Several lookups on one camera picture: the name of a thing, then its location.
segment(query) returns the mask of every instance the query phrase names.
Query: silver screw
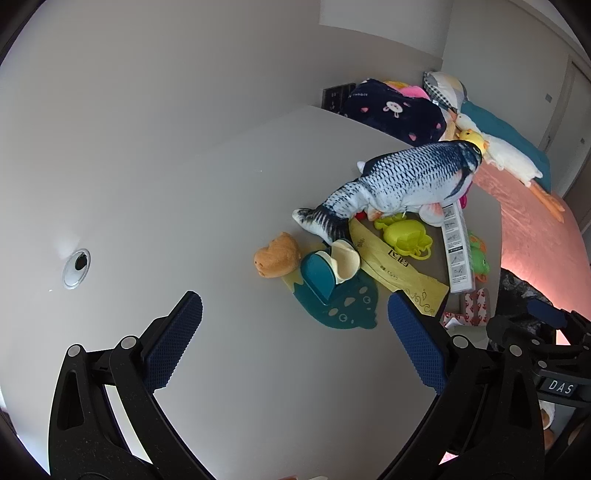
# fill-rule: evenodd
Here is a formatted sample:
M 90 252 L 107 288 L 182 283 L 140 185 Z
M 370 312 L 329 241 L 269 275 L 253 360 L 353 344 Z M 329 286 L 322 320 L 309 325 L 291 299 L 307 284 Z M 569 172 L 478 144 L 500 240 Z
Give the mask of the silver screw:
M 468 339 L 462 336 L 457 336 L 453 338 L 453 344 L 458 348 L 466 348 L 469 344 Z
M 68 356 L 76 356 L 80 353 L 80 345 L 72 345 L 68 349 Z
M 509 351 L 510 351 L 510 352 L 511 352 L 513 355 L 515 355 L 515 356 L 521 356 L 521 354 L 523 353 L 523 352 L 521 351 L 521 348 L 519 348 L 519 346 L 518 346 L 518 345 L 511 345 L 511 346 L 509 347 Z
M 135 346 L 136 342 L 137 341 L 135 340 L 135 337 L 125 337 L 123 340 L 121 340 L 121 348 L 129 350 Z

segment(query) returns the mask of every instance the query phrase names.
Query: brown stuffed animal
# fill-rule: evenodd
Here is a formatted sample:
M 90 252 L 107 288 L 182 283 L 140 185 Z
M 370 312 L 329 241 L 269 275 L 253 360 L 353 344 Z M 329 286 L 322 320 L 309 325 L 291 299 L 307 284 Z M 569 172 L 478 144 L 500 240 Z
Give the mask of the brown stuffed animal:
M 255 253 L 255 267 L 259 275 L 265 278 L 282 277 L 293 272 L 300 265 L 300 260 L 300 247 L 285 232 Z

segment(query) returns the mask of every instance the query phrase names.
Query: textured blue rubber pad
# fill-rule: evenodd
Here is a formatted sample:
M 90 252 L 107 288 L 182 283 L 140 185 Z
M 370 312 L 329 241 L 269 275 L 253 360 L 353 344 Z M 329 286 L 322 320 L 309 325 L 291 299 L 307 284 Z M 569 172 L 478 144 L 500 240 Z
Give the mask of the textured blue rubber pad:
M 422 326 L 416 312 L 405 303 L 401 295 L 396 292 L 390 295 L 388 319 L 423 384 L 433 387 L 441 395 L 447 384 L 443 354 Z
M 567 322 L 564 312 L 541 300 L 530 300 L 527 303 L 527 312 L 553 328 L 561 329 L 566 327 Z
M 171 320 L 144 361 L 144 385 L 154 392 L 164 388 L 193 338 L 203 316 L 203 304 L 193 294 Z

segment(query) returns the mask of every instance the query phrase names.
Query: yellow paper bag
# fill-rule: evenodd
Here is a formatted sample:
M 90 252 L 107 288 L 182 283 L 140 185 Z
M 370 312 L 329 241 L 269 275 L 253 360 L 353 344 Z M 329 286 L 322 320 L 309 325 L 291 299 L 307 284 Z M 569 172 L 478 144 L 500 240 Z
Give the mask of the yellow paper bag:
M 404 290 L 417 309 L 435 316 L 449 287 L 417 272 L 404 257 L 353 218 L 351 239 L 361 256 L 361 268 L 390 291 Z

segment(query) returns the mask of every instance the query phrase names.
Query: pink bed sheet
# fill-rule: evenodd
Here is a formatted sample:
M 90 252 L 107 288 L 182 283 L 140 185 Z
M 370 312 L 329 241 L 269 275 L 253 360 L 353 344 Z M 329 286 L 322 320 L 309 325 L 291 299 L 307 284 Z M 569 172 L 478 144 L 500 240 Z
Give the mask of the pink bed sheet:
M 501 266 L 540 290 L 554 306 L 591 319 L 591 269 L 583 238 L 562 202 L 564 224 L 511 174 L 482 164 L 474 182 L 499 200 Z

